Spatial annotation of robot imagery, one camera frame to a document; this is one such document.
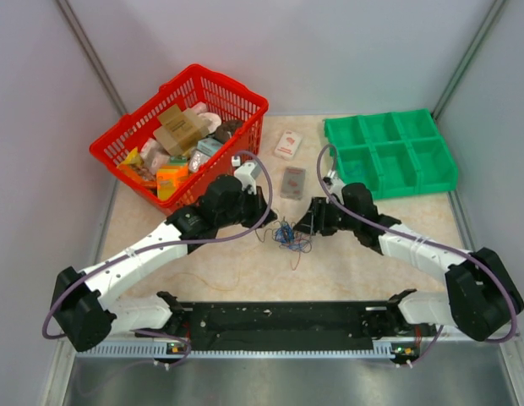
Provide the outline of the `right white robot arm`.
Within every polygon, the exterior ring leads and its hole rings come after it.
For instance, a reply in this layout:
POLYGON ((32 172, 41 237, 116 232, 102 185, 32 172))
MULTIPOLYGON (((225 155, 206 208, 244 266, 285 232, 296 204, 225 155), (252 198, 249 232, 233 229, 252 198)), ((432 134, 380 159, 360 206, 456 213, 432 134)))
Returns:
POLYGON ((443 293, 412 290, 397 297, 386 313, 395 334, 417 324, 453 326, 483 342, 505 324, 514 326, 524 301, 497 253, 488 248, 459 250, 412 231, 400 220, 381 214, 364 184, 331 186, 332 195, 315 197, 294 229, 309 235, 354 234, 372 251, 406 262, 443 283, 443 293))

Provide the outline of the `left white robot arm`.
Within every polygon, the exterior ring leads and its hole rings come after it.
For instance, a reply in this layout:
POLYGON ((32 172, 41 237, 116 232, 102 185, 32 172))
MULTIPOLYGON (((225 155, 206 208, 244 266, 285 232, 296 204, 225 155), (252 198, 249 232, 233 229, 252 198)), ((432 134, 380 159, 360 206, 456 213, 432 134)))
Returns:
POLYGON ((81 271, 57 275, 48 320, 55 320, 74 348, 85 352, 114 333, 160 330, 171 336, 183 325, 175 298, 158 293, 128 302, 121 295, 165 264, 241 225, 252 232, 276 219, 255 176, 240 168, 221 175, 191 205, 174 211, 147 236, 112 258, 81 271))

